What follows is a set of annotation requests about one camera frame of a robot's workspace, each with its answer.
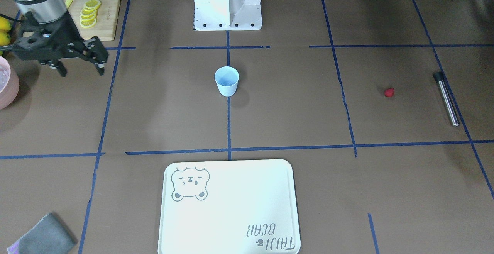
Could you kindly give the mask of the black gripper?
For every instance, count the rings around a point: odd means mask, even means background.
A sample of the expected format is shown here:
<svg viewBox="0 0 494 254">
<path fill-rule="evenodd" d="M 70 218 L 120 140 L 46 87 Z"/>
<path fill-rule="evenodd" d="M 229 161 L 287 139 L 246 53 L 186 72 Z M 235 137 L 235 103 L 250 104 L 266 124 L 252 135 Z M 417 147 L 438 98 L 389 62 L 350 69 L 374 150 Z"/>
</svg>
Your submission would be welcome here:
<svg viewBox="0 0 494 254">
<path fill-rule="evenodd" d="M 97 36 L 84 40 L 79 35 L 68 12 L 53 22 L 44 23 L 39 22 L 33 12 L 26 12 L 11 50 L 21 60 L 54 63 L 54 69 L 62 78 L 68 71 L 60 59 L 81 58 L 95 65 L 99 76 L 103 76 L 109 57 Z"/>
</svg>

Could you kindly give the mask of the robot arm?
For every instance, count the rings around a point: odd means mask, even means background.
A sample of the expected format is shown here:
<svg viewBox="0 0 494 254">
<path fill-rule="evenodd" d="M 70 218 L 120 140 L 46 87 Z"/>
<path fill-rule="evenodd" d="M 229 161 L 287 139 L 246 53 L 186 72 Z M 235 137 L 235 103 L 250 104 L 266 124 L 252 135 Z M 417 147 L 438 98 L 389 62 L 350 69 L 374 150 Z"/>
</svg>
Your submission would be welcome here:
<svg viewBox="0 0 494 254">
<path fill-rule="evenodd" d="M 14 0 L 23 14 L 16 41 L 1 47 L 20 60 L 38 61 L 66 76 L 64 58 L 80 58 L 92 63 L 104 75 L 109 54 L 101 40 L 81 37 L 64 0 Z"/>
</svg>

